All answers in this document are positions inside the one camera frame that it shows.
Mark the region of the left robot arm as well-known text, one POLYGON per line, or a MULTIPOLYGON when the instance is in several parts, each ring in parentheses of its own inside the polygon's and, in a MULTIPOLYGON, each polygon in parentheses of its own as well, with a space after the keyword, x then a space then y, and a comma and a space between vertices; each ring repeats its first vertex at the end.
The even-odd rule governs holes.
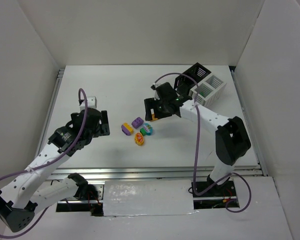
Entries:
POLYGON ((0 219, 13 232, 26 228, 35 215, 67 198, 99 200, 102 190, 78 173, 40 189, 47 178, 92 139, 110 134, 108 113, 93 108, 72 113, 71 120, 57 128, 41 153, 8 185, 0 189, 0 219))

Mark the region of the yellow curved lego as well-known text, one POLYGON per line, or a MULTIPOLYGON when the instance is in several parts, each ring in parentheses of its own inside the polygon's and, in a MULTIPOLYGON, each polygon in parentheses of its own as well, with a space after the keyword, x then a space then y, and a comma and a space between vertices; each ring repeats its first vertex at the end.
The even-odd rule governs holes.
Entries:
POLYGON ((155 117, 155 114, 153 113, 152 115, 151 115, 151 122, 153 122, 153 121, 157 121, 158 120, 158 118, 157 117, 155 117))

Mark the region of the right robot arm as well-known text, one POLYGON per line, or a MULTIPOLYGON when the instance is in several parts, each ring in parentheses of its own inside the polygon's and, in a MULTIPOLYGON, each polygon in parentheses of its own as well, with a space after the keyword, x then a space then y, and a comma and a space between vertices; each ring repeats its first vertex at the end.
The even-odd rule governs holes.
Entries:
POLYGON ((252 144, 243 120, 220 115, 199 102, 199 95, 177 94, 170 83, 154 83, 155 96, 144 100, 145 120, 163 119, 176 115, 197 124, 195 166, 198 164, 200 131, 203 129, 215 137, 217 162, 207 180, 222 186, 229 180, 234 164, 243 157, 252 144))

